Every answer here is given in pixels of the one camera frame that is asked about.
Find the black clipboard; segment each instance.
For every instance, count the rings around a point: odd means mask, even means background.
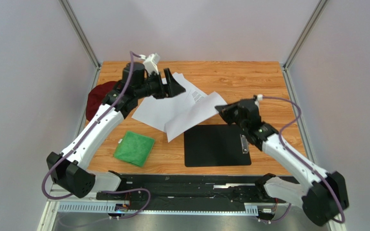
[[[249,144],[237,125],[197,125],[184,132],[185,166],[251,165]]]

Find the white paper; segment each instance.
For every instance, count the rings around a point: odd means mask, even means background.
[[[191,127],[218,114],[215,106],[225,104],[225,100],[218,93],[212,92],[190,109],[182,112],[172,120],[168,121],[165,125],[168,142]]]
[[[194,84],[192,84],[191,82],[186,80],[183,74],[178,74],[178,73],[175,72],[175,73],[172,74],[172,76],[185,89],[194,89],[197,92],[197,94],[201,95],[203,98],[205,98],[207,96],[206,93],[204,93],[199,88],[197,88]]]
[[[207,96],[186,80],[184,75],[174,73],[172,76],[186,89],[186,92],[173,98],[159,100],[154,97],[146,97],[132,115],[133,119],[165,132],[165,124],[168,121],[190,109],[196,102]],[[165,78],[162,79],[162,83],[166,84]]]
[[[166,122],[195,104],[193,98],[188,97],[190,93],[189,90],[173,98],[159,100],[154,97],[146,97],[138,106],[132,118],[164,131]]]

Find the gray floor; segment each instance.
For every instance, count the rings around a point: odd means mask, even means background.
[[[284,212],[280,206],[277,217]],[[66,225],[81,225],[106,218],[106,214],[61,213],[61,222]],[[280,223],[263,224],[253,217],[245,216],[202,216],[202,215],[137,215],[127,220],[105,220],[91,226],[73,229],[56,224],[54,231],[328,231],[307,219],[303,211],[293,207]]]

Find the white wall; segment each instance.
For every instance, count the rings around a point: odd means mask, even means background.
[[[93,76],[58,1],[0,0],[0,230],[37,228],[45,158],[74,138]]]
[[[290,74],[317,162],[345,176],[347,230],[370,230],[370,1],[330,1]]]
[[[318,0],[70,0],[98,59],[285,62]]]

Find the white cable clip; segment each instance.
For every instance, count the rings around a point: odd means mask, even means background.
[[[264,99],[264,95],[262,94],[259,94],[256,96],[255,104],[256,106],[258,106],[258,108],[259,108],[259,101],[262,101],[263,99]]]
[[[145,61],[143,62],[145,66],[145,70],[148,72],[148,74],[152,74],[155,72],[156,74],[159,74],[157,64],[160,60],[160,56],[157,53],[150,54]]]
[[[146,55],[140,54],[138,58],[141,59],[141,60],[145,60],[146,59]]]

